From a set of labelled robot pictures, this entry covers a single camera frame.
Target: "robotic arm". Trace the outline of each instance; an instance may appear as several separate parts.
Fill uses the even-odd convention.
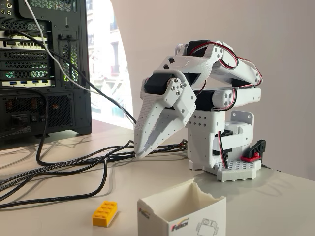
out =
[[[193,90],[205,83],[209,76],[232,86],[203,92]],[[238,60],[233,49],[225,43],[202,40],[178,45],[175,56],[166,57],[153,75],[142,83],[140,97],[143,105],[134,132],[136,157],[143,158],[178,130],[185,126],[189,129],[191,124],[203,128],[201,131],[210,128],[206,131],[207,136],[208,133],[215,134],[218,131],[224,133],[225,110],[259,101],[261,89],[255,85],[261,82],[259,71]],[[196,123],[193,118],[197,117],[195,113],[199,111],[211,113],[211,116],[199,115],[200,122]],[[220,122],[201,122],[200,117]],[[211,154],[205,155],[204,160],[195,160],[197,165],[202,165],[202,169],[212,168],[221,162],[218,155],[212,155],[213,151],[220,149],[219,141],[214,135],[210,136],[207,141],[209,145],[205,148]]]

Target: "white cable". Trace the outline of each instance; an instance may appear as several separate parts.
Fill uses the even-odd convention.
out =
[[[24,0],[24,2],[25,2],[25,4],[26,4],[26,6],[28,7],[28,9],[29,9],[29,11],[30,11],[30,13],[31,13],[31,15],[32,15],[32,17],[33,17],[33,19],[35,20],[35,23],[36,23],[36,25],[37,25],[37,27],[38,27],[38,30],[39,30],[39,32],[40,32],[41,39],[42,39],[42,41],[43,41],[44,47],[45,47],[45,49],[46,49],[48,55],[56,62],[56,64],[57,64],[58,67],[60,68],[61,72],[66,76],[66,78],[67,78],[68,80],[70,80],[71,82],[73,82],[76,86],[78,86],[78,87],[80,87],[80,88],[82,88],[82,89],[84,89],[84,90],[86,90],[86,91],[89,91],[89,92],[92,92],[92,93],[95,93],[95,94],[100,95],[100,94],[99,94],[98,92],[96,92],[96,91],[89,90],[88,88],[85,88],[85,87],[83,87],[83,86],[77,84],[75,81],[73,81],[73,80],[65,73],[65,71],[63,70],[63,68],[62,68],[62,66],[60,65],[59,61],[50,53],[49,49],[47,48],[47,45],[46,45],[46,42],[45,42],[45,39],[44,39],[44,35],[43,35],[43,31],[41,30],[41,27],[40,27],[40,25],[39,25],[39,23],[38,23],[38,21],[37,21],[35,15],[34,15],[34,12],[32,11],[32,9],[31,9],[31,7],[30,7],[28,1],[27,1],[27,0]],[[129,121],[132,123],[132,125],[135,127],[135,123],[134,123],[134,122],[132,121],[132,119],[127,115],[127,113],[124,111],[124,109],[122,108],[122,106],[121,106],[118,102],[117,102],[117,105],[118,105],[118,107],[123,111],[123,113],[126,115],[126,117],[129,119]]]

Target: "white pegboard base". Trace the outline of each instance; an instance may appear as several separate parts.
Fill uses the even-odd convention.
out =
[[[228,180],[236,181],[238,179],[246,180],[256,178],[256,172],[261,168],[261,161],[258,160],[248,163],[240,160],[231,160],[228,161],[228,169],[224,168],[222,163],[214,165],[213,168],[206,168],[189,161],[189,168],[193,171],[204,170],[215,174],[221,182]]]

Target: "desk surface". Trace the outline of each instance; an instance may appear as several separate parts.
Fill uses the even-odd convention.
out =
[[[183,135],[185,131],[171,137],[167,143],[178,143]],[[61,140],[44,146],[45,151],[49,150],[44,160],[68,160],[103,147],[123,145],[128,139],[132,139],[132,131],[112,128]],[[34,146],[1,151],[0,179],[37,167],[34,154]],[[1,169],[20,159],[23,160]],[[192,178],[202,191],[214,197],[227,197],[227,236],[314,234],[313,181],[263,168],[253,181],[221,183],[212,174],[190,171],[188,160],[180,154],[147,157],[143,161],[110,166],[105,187],[93,198],[0,210],[0,235],[136,236],[137,200]],[[92,192],[98,187],[102,173],[101,166],[97,166],[93,171],[73,176],[33,181],[5,202],[20,196],[20,200],[26,200]],[[93,227],[91,216],[104,200],[117,201],[119,213],[109,228]]]

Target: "computer case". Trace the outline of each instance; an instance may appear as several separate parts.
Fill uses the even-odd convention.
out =
[[[85,0],[28,0],[43,30],[48,47],[75,64],[89,78]],[[47,52],[19,35],[5,36],[17,29],[42,41],[24,0],[0,0],[0,85],[40,90],[48,97],[47,133],[73,130],[92,131],[90,93],[78,88],[61,73]],[[68,63],[58,59],[68,76],[89,88]],[[0,89],[1,133],[15,131],[16,117],[26,127],[0,139],[41,135],[45,123],[43,99],[35,93]]]

